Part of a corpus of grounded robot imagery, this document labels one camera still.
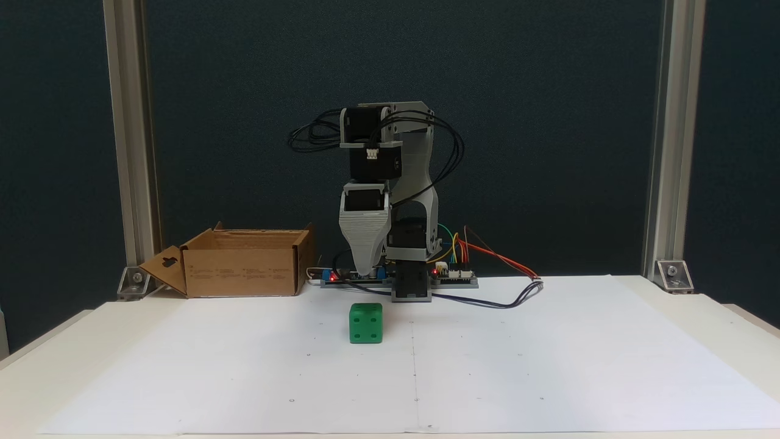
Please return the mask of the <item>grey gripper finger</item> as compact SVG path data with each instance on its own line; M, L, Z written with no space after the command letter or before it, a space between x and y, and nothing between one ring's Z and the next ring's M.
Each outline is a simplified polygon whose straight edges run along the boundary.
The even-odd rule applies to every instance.
M339 212L339 226L349 243L359 275L369 275L379 263L391 225L388 210Z

